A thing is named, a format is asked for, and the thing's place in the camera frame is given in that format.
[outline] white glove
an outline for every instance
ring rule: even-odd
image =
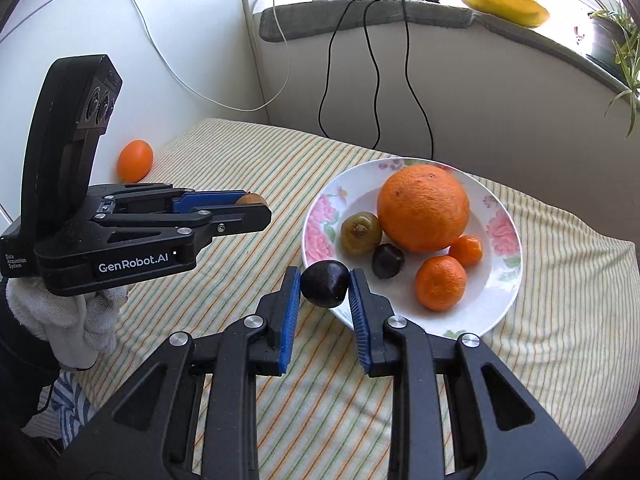
[[[6,299],[15,319],[49,341],[60,364],[90,368],[98,352],[115,348],[115,323],[127,287],[64,298],[51,294],[40,278],[14,278],[8,280]]]

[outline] flower pot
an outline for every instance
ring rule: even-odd
[[[617,23],[606,18],[593,16],[585,30],[582,42],[584,54],[600,68],[626,85],[622,69],[620,65],[616,64],[616,47],[611,38],[614,38],[618,45],[622,45],[626,41],[625,33]]]

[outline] orange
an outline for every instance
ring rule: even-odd
[[[425,307],[437,312],[450,309],[465,293],[466,272],[451,256],[435,256],[415,274],[415,295]]]
[[[127,184],[138,182],[151,170],[154,150],[144,140],[134,140],[120,152],[116,172]]]
[[[463,267],[473,267],[482,259],[482,244],[475,236],[461,236],[451,244],[449,256],[459,261]]]
[[[436,166],[417,164],[383,184],[378,219],[387,236],[405,249],[441,251],[464,232],[469,199],[454,176]]]

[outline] metal screw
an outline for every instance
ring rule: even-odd
[[[187,344],[189,335],[186,332],[175,332],[169,336],[169,344],[172,346],[183,346]]]
[[[244,326],[247,328],[258,328],[262,326],[264,320],[260,316],[247,316],[244,318]]]
[[[464,346],[468,346],[469,348],[475,348],[480,344],[480,338],[476,334],[463,334],[462,335],[462,344]]]
[[[402,316],[390,316],[386,322],[393,328],[404,328],[406,326],[406,318]]]

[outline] white floral plate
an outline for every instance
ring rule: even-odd
[[[405,252],[402,271],[390,280],[379,280],[371,271],[370,254],[349,256],[339,243],[342,220],[358,211],[376,213],[378,192],[396,171],[412,164],[432,164],[450,171],[465,188],[471,215],[465,233],[480,238],[484,255],[468,270],[465,294],[446,312],[432,312],[414,295],[414,276],[424,260],[436,254]],[[383,235],[382,243],[390,242]],[[361,267],[372,292],[389,298],[396,314],[411,319],[426,332],[456,338],[463,332],[482,335],[491,330],[515,301],[522,280],[522,247],[511,217],[499,200],[463,171],[419,158],[383,158],[350,168],[335,177],[319,194],[306,214],[302,230],[305,268],[319,260],[339,260],[349,269]],[[353,329],[349,300],[332,312]]]

